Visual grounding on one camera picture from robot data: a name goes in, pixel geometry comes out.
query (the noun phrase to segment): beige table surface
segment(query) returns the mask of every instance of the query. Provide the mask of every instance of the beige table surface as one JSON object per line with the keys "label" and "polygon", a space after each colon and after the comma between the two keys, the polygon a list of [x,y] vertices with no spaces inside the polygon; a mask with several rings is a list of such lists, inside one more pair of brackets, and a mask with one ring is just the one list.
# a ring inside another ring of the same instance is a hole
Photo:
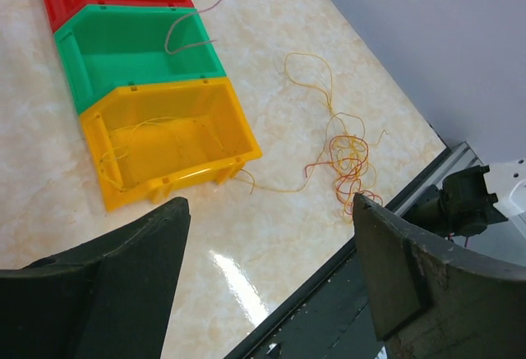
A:
{"label": "beige table surface", "polygon": [[[322,95],[287,81],[291,51],[330,62],[335,109],[363,117],[371,143],[390,133],[371,149],[385,201],[444,149],[330,0],[226,0],[203,17],[264,152],[247,165],[259,183],[300,186],[323,145]],[[293,69],[328,82],[308,59]],[[292,195],[249,195],[242,182],[174,194],[189,199],[192,221],[163,358],[223,357],[353,235],[334,178],[319,168]],[[43,3],[0,0],[0,266],[20,268],[153,208],[105,212]]]}

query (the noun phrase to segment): white robot part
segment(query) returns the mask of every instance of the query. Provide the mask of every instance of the white robot part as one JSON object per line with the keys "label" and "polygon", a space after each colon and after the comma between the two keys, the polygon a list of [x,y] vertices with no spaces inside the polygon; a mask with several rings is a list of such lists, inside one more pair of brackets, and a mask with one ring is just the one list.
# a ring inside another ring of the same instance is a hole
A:
{"label": "white robot part", "polygon": [[493,206],[506,218],[526,212],[526,161],[525,159],[489,165],[484,174],[487,193],[499,199]]}

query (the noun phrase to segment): pink string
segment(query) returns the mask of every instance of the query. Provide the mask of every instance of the pink string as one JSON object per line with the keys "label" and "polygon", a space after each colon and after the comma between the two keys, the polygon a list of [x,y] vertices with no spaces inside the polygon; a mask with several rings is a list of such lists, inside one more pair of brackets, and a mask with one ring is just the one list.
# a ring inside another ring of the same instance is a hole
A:
{"label": "pink string", "polygon": [[166,53],[168,55],[175,55],[176,53],[180,53],[181,51],[184,51],[185,49],[189,49],[189,48],[194,48],[194,47],[198,47],[200,45],[206,45],[206,44],[211,44],[215,41],[217,41],[216,39],[212,39],[212,40],[206,40],[206,41],[201,41],[199,43],[194,43],[194,44],[188,44],[188,45],[185,45],[181,48],[178,48],[176,49],[175,51],[170,51],[168,49],[168,45],[170,43],[170,38],[172,37],[172,33],[173,33],[173,30],[175,29],[175,27],[181,22],[181,21],[184,21],[186,20],[188,17],[190,16],[196,16],[197,14],[202,14],[204,12],[209,12],[210,10],[214,10],[223,0],[218,0],[214,5],[208,7],[208,8],[205,8],[203,10],[199,10],[197,12],[190,12],[180,18],[178,18],[174,23],[172,23],[172,26],[170,26],[170,30],[168,31],[168,34],[166,35],[166,40],[164,41],[164,51],[166,51]]}

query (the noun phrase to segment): gray wall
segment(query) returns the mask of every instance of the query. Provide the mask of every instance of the gray wall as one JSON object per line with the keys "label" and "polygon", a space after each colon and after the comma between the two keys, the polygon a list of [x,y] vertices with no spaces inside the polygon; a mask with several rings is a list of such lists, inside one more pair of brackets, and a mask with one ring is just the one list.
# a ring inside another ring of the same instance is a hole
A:
{"label": "gray wall", "polygon": [[526,156],[526,0],[332,1],[446,142]]}

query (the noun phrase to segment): table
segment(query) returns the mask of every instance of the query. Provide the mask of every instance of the table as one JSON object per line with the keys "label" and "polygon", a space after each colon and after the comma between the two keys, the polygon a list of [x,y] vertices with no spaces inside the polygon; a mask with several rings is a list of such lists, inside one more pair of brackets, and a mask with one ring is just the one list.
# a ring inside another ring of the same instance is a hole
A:
{"label": "table", "polygon": [[[292,51],[329,61],[335,110],[362,117],[369,142],[390,133],[371,149],[384,201],[444,149],[330,0],[225,0],[203,19],[263,150],[247,165],[260,184],[301,186],[325,137],[323,96],[284,76]],[[15,269],[154,206],[106,213],[42,2],[0,0],[0,21],[0,261]],[[328,81],[309,58],[292,69]],[[334,178],[318,168],[297,194],[250,195],[237,181],[173,194],[189,199],[192,221],[163,358],[223,357],[353,235]]]}

